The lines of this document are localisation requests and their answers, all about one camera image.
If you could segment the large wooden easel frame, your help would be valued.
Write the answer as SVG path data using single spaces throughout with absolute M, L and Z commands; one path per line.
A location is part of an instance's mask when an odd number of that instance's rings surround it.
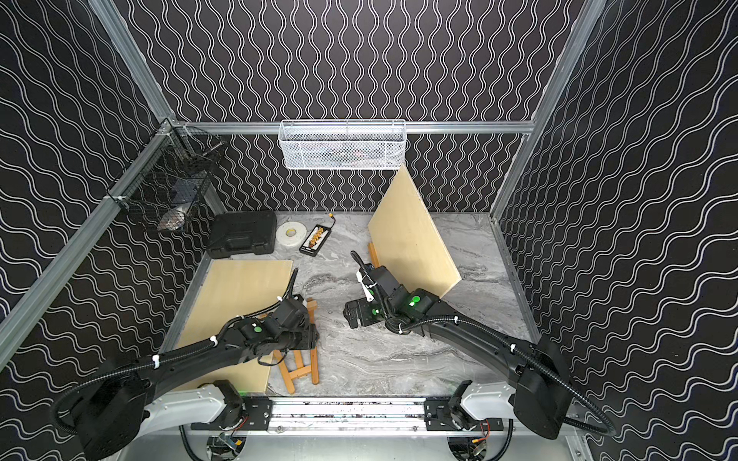
M 282 359 L 282 362 L 278 364 L 280 376 L 286 386 L 286 392 L 289 395 L 294 395 L 297 391 L 295 382 L 301 380 L 301 378 L 309 378 L 313 385 L 320 383 L 320 370 L 318 351 L 313 348 L 309 351 L 309 361 L 305 362 L 304 351 L 294 351 L 291 353 L 294 359 L 294 366 L 290 368 L 284 360 L 286 359 L 286 353 L 275 352 L 273 353 L 274 359 Z

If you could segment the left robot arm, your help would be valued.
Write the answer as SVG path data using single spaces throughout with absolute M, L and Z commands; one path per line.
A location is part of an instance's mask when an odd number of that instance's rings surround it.
M 72 395 L 75 435 L 87 459 L 99 460 L 134 440 L 155 399 L 211 372 L 272 355 L 309 351 L 319 333 L 304 300 L 287 297 L 267 315 L 238 316 L 215 336 L 148 355 L 128 365 L 110 363 Z

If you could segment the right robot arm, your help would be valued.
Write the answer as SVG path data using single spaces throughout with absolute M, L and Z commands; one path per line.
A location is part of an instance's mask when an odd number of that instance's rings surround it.
M 477 430 L 488 419 L 513 420 L 545 439 L 559 436 L 573 399 L 559 353 L 494 330 L 427 290 L 409 291 L 386 267 L 361 264 L 357 279 L 364 295 L 343 309 L 351 328 L 382 324 L 438 340 L 505 376 L 503 383 L 459 384 L 442 410 L 443 426 Z

